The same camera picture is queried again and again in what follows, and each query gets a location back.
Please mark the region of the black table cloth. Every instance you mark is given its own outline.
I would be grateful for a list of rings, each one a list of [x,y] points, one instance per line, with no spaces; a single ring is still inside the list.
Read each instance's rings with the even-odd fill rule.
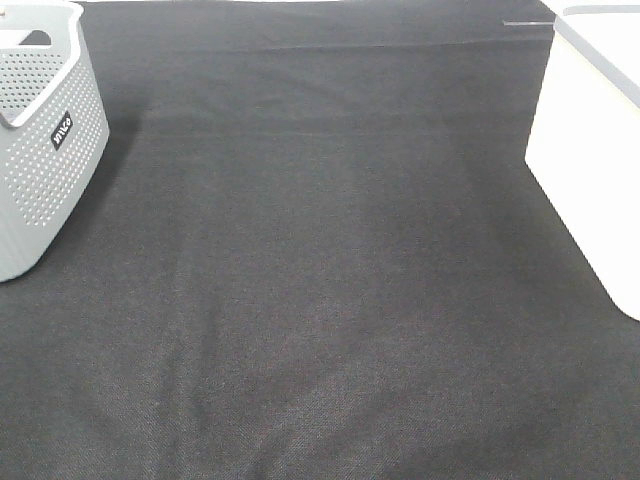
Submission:
[[[1,287],[5,479],[635,479],[639,325],[524,162],[537,1],[89,3],[110,126]]]

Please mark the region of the white storage box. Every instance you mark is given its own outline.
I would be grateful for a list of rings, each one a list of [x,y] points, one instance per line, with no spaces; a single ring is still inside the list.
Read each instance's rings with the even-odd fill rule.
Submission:
[[[612,302],[639,317],[639,4],[558,6],[525,162]]]

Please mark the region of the grey perforated plastic basket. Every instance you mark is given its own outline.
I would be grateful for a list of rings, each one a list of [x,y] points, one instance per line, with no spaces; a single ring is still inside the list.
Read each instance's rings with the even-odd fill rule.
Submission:
[[[1,45],[1,279],[43,256],[90,182],[109,125],[70,1],[4,1],[1,33],[40,31],[45,45]]]

